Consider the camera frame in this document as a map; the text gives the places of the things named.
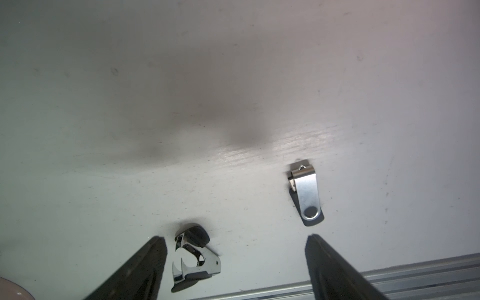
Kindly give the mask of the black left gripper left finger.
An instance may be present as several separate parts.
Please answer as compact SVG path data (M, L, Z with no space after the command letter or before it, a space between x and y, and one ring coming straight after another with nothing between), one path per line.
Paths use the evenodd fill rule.
M163 237L152 237L88 300L155 300L158 298L168 250Z

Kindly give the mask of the black round key usb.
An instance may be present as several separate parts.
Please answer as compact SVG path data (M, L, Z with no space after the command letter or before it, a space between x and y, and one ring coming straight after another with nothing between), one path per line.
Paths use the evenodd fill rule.
M182 256L179 264L172 264L172 293L184 291L221 273L221 259L209 248L210 235L200 224L186 224L176 233L174 240L175 251Z

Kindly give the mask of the black silver swivel usb drive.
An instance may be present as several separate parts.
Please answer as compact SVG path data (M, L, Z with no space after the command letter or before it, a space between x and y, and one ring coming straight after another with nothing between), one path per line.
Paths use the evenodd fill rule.
M311 227L320 224L325 216L314 166L307 159L294 162L290 165L287 179L289 194L303 225Z

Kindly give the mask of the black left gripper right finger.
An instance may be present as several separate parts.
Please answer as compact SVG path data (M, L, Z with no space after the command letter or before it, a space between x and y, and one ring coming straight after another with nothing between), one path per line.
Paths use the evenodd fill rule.
M305 255L317 300L387 300L321 236L307 238Z

